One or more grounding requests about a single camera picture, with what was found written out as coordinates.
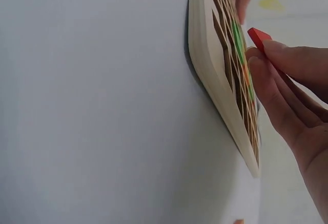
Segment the wooden board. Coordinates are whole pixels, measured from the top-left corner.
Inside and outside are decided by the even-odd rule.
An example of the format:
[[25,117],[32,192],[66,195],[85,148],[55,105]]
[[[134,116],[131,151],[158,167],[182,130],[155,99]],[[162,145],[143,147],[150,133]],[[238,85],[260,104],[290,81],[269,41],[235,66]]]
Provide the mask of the wooden board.
[[258,177],[256,99],[245,48],[232,0],[189,0],[192,63],[252,175]]

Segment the grid slot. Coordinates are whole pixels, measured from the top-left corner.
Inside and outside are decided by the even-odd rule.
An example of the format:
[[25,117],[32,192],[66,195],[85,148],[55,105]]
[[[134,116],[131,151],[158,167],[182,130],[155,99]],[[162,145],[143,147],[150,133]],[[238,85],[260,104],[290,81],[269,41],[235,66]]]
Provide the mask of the grid slot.
[[214,25],[215,32],[216,32],[217,36],[219,37],[219,40],[222,44],[223,49],[225,50],[225,49],[228,48],[228,46],[227,46],[226,38],[223,34],[222,27],[219,24],[219,22],[217,21],[217,19],[215,17],[215,14],[214,14],[214,11],[212,11],[212,16],[213,16],[213,25]]

